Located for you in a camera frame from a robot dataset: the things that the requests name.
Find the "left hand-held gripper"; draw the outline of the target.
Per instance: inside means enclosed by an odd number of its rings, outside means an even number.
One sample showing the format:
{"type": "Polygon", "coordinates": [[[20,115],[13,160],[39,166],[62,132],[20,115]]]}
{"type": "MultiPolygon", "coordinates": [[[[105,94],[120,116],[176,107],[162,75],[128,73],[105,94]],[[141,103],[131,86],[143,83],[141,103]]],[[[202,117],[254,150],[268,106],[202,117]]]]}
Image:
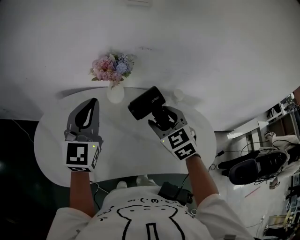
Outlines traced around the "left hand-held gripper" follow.
{"type": "Polygon", "coordinates": [[[80,103],[70,113],[64,135],[64,165],[73,172],[93,172],[104,142],[99,135],[99,101],[96,98],[80,103]]]}

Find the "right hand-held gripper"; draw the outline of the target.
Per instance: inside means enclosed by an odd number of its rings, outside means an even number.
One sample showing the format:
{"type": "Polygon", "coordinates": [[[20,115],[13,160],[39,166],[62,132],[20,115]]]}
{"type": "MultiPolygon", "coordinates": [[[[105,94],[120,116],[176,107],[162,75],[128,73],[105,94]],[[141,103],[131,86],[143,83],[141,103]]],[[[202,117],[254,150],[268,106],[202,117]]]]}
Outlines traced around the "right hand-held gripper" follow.
{"type": "Polygon", "coordinates": [[[162,145],[177,159],[186,160],[197,153],[194,130],[187,125],[183,112],[171,106],[164,106],[164,111],[172,119],[171,126],[167,130],[161,130],[159,125],[148,120],[148,125],[161,139],[162,145]]]}

